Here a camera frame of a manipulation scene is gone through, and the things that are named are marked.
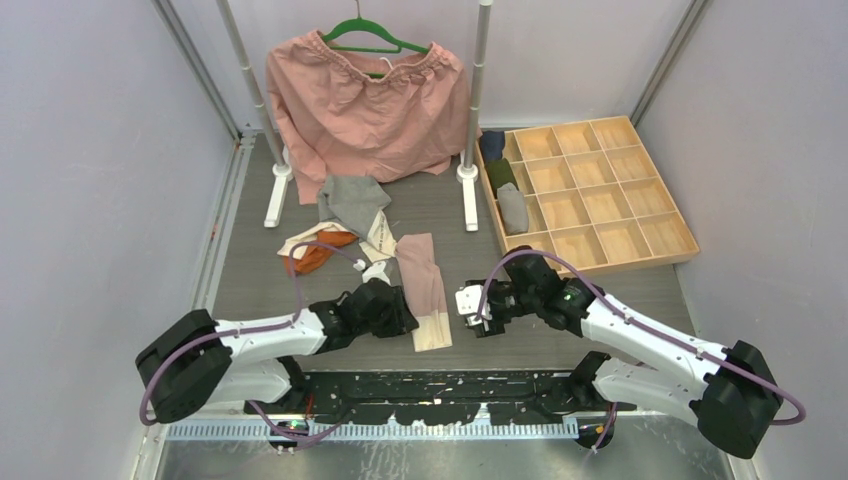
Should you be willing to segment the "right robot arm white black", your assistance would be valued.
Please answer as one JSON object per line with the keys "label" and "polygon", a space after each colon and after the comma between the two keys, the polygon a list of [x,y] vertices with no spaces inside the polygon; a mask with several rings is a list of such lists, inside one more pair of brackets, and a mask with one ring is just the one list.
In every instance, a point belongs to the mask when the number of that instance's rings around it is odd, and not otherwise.
{"label": "right robot arm white black", "polygon": [[466,281],[455,300],[467,328],[478,338],[495,336],[513,319],[533,315],[557,331],[613,347],[635,361],[589,352],[570,375],[580,407],[606,402],[657,411],[694,426],[729,455],[754,456],[789,398],[757,347],[684,334],[625,305],[572,265],[570,276],[560,276],[553,263],[565,262],[521,246],[495,267],[507,280]]}

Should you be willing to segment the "grey underwear cream waistband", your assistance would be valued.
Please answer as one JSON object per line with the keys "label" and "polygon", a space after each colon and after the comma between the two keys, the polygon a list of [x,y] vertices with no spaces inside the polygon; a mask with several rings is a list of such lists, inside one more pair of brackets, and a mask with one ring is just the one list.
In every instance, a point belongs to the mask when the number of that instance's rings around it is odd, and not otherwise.
{"label": "grey underwear cream waistband", "polygon": [[497,199],[504,230],[507,235],[525,234],[529,231],[529,216],[525,196],[511,182],[497,189]]}
{"label": "grey underwear cream waistband", "polygon": [[397,241],[385,215],[391,198],[373,177],[329,175],[316,201],[319,220],[338,223],[355,234],[370,261],[395,256]]}

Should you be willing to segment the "pink underwear cream waistband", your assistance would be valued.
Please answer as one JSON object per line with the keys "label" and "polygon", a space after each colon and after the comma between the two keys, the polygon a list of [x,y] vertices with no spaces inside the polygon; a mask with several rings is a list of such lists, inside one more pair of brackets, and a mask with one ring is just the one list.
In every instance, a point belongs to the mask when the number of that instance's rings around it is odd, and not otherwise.
{"label": "pink underwear cream waistband", "polygon": [[448,305],[430,233],[404,235],[396,259],[406,303],[419,327],[412,331],[416,353],[451,347]]}

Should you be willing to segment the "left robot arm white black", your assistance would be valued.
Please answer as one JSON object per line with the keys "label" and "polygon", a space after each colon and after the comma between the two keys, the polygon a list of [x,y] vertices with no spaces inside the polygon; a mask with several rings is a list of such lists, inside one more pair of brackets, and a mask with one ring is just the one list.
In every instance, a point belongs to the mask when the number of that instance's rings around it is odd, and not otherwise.
{"label": "left robot arm white black", "polygon": [[347,348],[363,335],[393,338],[418,327],[402,287],[379,279],[278,317],[225,321],[193,310],[135,359],[145,386],[140,419],[170,424],[237,401],[294,413],[308,390],[298,358]]}

